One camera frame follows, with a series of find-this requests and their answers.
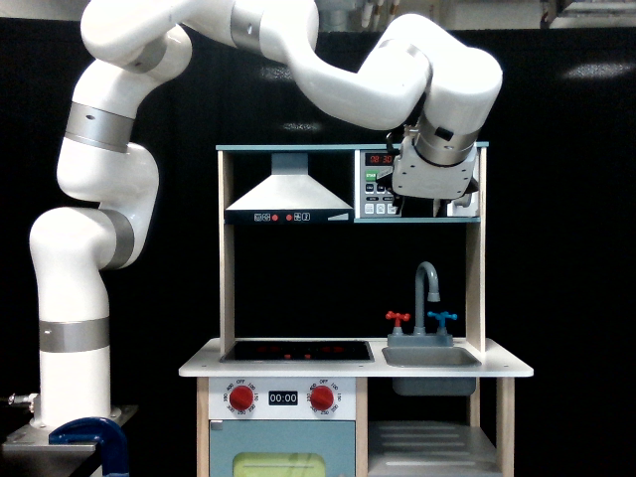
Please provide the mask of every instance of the oven door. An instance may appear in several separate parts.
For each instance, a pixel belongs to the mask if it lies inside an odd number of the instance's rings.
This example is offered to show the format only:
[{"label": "oven door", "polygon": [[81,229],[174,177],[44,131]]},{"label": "oven door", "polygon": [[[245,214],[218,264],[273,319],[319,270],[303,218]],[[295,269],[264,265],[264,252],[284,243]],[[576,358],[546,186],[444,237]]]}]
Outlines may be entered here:
[{"label": "oven door", "polygon": [[211,425],[211,477],[355,475],[354,421],[224,420]]}]

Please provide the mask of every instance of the gray faucet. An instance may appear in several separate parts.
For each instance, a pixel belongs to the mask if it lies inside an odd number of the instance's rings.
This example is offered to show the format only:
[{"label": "gray faucet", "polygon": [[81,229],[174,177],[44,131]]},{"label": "gray faucet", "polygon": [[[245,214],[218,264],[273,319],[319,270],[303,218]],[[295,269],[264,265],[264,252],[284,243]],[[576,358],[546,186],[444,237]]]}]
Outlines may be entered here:
[{"label": "gray faucet", "polygon": [[453,346],[451,335],[445,333],[426,334],[424,329],[424,281],[426,277],[428,277],[428,296],[426,299],[439,301],[437,271],[431,263],[423,261],[415,273],[415,327],[413,333],[406,335],[401,332],[401,328],[394,328],[394,331],[388,336],[389,346]]},{"label": "gray faucet", "polygon": [[424,330],[424,278],[428,277],[428,301],[439,301],[437,270],[428,261],[423,261],[415,273],[415,328],[413,336],[426,334]]}]

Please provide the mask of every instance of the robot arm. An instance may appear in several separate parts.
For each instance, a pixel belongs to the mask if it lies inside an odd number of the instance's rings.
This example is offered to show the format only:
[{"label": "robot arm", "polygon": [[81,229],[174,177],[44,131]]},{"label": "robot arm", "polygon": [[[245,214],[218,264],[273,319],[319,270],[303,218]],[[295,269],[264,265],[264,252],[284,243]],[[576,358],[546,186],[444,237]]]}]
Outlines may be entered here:
[{"label": "robot arm", "polygon": [[501,88],[501,69],[489,54],[464,46],[426,18],[403,15],[391,22],[360,69],[346,72],[314,53],[318,10],[312,0],[93,0],[81,32],[97,58],[134,70],[144,68],[178,22],[289,65],[316,106],[362,127],[402,125],[426,93],[419,121],[407,129],[396,160],[394,190],[430,199],[464,194],[475,140]]},{"label": "robot arm", "polygon": [[320,109],[366,128],[402,125],[426,92],[396,159],[393,187],[404,196],[464,194],[475,139],[501,86],[492,57],[416,15],[394,20],[351,73],[315,55],[313,0],[92,0],[81,34],[97,60],[74,93],[58,181],[68,195],[99,202],[99,210],[49,211],[31,234],[45,425],[110,413],[109,311],[98,272],[130,264],[146,238],[157,168],[150,153],[128,141],[143,98],[190,60],[190,40],[178,23],[289,65]]}]

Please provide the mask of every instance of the red knob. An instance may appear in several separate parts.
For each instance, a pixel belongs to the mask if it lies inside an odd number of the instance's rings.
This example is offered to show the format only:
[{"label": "red knob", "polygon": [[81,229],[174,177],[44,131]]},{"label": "red knob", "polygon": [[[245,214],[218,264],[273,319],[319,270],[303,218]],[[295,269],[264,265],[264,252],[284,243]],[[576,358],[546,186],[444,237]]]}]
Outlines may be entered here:
[{"label": "red knob", "polygon": [[247,410],[254,402],[254,393],[247,386],[237,386],[230,393],[230,405],[236,410]]},{"label": "red knob", "polygon": [[334,403],[334,394],[326,386],[318,386],[311,392],[311,405],[318,410],[327,410]]},{"label": "red knob", "polygon": [[387,313],[387,319],[396,320],[396,328],[399,328],[402,321],[410,320],[410,314],[406,313],[402,315],[401,313],[394,313],[393,311],[390,311],[389,313]]}]

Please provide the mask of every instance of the stovetop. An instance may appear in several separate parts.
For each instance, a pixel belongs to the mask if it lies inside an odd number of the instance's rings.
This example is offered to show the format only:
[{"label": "stovetop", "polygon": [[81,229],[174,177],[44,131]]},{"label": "stovetop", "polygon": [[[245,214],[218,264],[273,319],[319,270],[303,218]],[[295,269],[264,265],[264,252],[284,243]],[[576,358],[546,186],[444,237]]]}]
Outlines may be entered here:
[{"label": "stovetop", "polygon": [[366,341],[237,341],[221,358],[222,363],[372,360]]}]

